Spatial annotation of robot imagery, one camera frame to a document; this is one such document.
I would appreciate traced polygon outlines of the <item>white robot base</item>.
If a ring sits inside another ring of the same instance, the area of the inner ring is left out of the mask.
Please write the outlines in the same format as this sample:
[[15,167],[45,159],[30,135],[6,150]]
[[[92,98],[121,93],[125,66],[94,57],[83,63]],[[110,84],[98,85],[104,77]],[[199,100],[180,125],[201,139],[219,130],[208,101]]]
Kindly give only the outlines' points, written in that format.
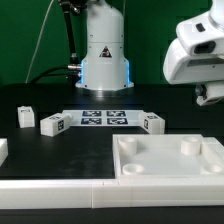
[[124,56],[124,17],[106,0],[87,4],[87,54],[82,60],[77,87],[91,91],[118,91],[130,81],[129,61]]

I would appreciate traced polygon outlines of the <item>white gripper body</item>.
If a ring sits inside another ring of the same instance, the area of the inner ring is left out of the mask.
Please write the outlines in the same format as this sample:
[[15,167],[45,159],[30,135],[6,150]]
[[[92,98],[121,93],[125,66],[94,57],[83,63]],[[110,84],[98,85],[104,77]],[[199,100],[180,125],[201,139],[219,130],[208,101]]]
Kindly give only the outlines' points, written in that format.
[[224,99],[224,82],[199,84],[195,88],[196,102],[200,106],[215,104]]

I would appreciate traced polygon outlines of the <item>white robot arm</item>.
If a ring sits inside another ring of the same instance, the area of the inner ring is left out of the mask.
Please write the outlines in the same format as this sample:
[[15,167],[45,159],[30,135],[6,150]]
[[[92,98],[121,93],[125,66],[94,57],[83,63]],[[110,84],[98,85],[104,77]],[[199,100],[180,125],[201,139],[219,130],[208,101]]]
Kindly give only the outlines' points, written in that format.
[[170,84],[196,84],[197,104],[224,99],[224,0],[176,27],[177,38],[166,53],[163,73]]

